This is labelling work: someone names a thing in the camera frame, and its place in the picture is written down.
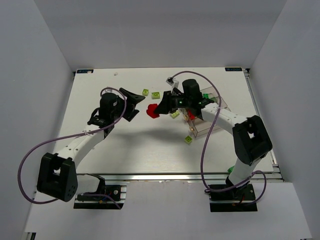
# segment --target gray wall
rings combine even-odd
[[[35,0],[70,67],[251,67],[286,0]]]
[[[288,0],[251,69],[281,172],[320,239],[320,1]]]
[[[57,134],[72,72],[33,0],[2,1],[0,32],[0,238],[20,240],[31,205],[19,192],[18,166],[31,147]],[[22,170],[30,196],[49,149]]]

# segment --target yellow-green block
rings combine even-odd
[[[159,99],[160,98],[160,92],[158,92],[158,91],[152,92],[151,93],[151,98],[152,99]]]
[[[143,96],[148,96],[149,95],[149,90],[148,89],[143,89],[142,95]]]
[[[180,115],[180,113],[178,111],[174,112],[174,113],[170,113],[170,117],[172,117],[173,119],[175,119],[176,117],[178,117]]]
[[[186,144],[192,143],[192,137],[186,136],[186,138],[184,139],[184,142],[185,142]]]

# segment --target green object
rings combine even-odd
[[[234,169],[234,167],[235,167],[235,166],[232,166],[232,167],[230,167],[230,168],[228,169],[228,173],[229,173],[229,174],[232,173],[232,170]]]
[[[186,138],[184,139],[184,142],[185,142],[186,144],[192,143],[192,137],[190,137],[189,135],[186,136]]]
[[[214,101],[215,103],[217,103],[218,101],[217,101],[217,99],[216,99],[216,97],[212,97],[212,98],[210,98],[212,101]]]
[[[180,115],[180,113],[178,111],[171,113],[170,117],[172,117],[173,119],[175,119],[176,117],[178,117]]]
[[[151,98],[152,99],[159,99],[160,98],[160,92],[158,92],[158,91],[152,92],[151,93]]]
[[[143,89],[142,95],[143,96],[148,96],[149,95],[149,90],[148,89]]]

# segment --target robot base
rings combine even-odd
[[[225,184],[209,185],[211,189],[223,189]],[[236,197],[230,191],[210,192],[210,212],[257,212],[257,204],[248,204],[256,199],[252,184],[241,189]]]

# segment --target red object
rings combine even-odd
[[[195,115],[193,115],[189,109],[187,110],[187,112],[188,112],[188,116],[189,116],[190,120],[193,120],[196,118]]]
[[[158,104],[154,103],[154,104],[149,104],[148,109],[146,110],[146,114],[148,114],[150,117],[152,117],[153,119],[156,119],[158,117],[160,117],[159,114],[155,114],[154,111],[155,109],[158,107]]]

